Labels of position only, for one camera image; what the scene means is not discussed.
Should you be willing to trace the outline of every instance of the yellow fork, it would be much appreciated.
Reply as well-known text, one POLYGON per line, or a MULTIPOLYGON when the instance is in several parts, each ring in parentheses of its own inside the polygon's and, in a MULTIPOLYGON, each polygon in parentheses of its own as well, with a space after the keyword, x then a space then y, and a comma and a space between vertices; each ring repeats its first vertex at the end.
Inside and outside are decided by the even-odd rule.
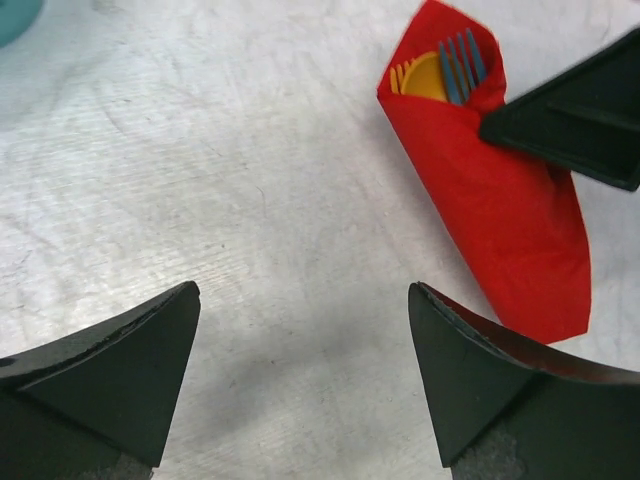
POLYGON ((395 67, 391 67, 391 72, 389 72, 391 79, 391 92, 392 93, 400 93, 400 89, 402 88, 402 82, 404 81, 404 74, 409 70, 409 67, 415 62, 416 59, 412 58, 411 61, 404 62, 404 64, 398 64, 395 67))

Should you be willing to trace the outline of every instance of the teal object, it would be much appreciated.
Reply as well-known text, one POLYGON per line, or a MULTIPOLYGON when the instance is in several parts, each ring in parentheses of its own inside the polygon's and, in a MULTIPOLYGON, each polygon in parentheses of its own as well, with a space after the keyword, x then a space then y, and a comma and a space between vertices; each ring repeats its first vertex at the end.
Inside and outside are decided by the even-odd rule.
POLYGON ((0 0, 0 47, 14 41, 40 13, 44 0, 0 0))

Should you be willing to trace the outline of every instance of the napkin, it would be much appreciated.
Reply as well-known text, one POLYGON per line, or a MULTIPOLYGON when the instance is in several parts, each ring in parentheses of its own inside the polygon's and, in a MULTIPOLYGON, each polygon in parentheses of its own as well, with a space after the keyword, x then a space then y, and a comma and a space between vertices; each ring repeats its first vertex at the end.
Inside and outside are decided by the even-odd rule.
POLYGON ((491 32, 427 0, 385 70, 378 100, 502 324, 552 343, 588 329, 589 244, 569 171, 479 139, 483 116, 504 104, 505 90, 491 32), (392 66, 467 28, 488 76, 464 106, 391 92, 392 66))

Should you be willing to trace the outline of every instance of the plastic fork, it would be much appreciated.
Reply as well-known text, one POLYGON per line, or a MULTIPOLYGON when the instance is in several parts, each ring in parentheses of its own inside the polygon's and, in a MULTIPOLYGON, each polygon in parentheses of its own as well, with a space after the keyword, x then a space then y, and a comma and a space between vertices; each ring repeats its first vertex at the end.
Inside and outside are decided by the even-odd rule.
POLYGON ((445 89, 447 90, 447 97, 449 102, 455 105, 463 105, 466 103, 466 101, 469 100, 471 92, 487 78, 487 70, 480 56, 478 44, 471 33, 471 29, 467 28, 465 35, 467 37, 467 43, 469 44, 469 51, 471 52, 471 61, 467 54, 467 46, 465 45, 462 33, 455 35, 458 41, 457 48, 452 37, 447 38, 447 47, 445 47, 444 42, 438 43, 438 53, 440 54, 440 63, 445 89))
POLYGON ((404 62, 404 64, 398 64, 391 68, 390 80, 391 80, 391 92, 400 93, 400 87, 404 81, 404 74, 409 70, 409 67, 415 62, 416 59, 412 58, 411 61, 404 62))

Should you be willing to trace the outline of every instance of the white table surface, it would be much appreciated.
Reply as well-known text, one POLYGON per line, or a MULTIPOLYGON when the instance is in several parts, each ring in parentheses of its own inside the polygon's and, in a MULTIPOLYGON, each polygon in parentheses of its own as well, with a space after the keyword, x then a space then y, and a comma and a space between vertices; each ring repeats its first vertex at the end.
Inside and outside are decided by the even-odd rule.
MULTIPOLYGON (((157 479, 446 479, 410 282, 492 315, 375 98, 419 0, 49 0, 0 50, 0 356, 183 280, 202 314, 157 479)), ((509 95, 631 0, 458 0, 509 95)), ((640 369, 640 195, 576 176, 589 334, 640 369)))

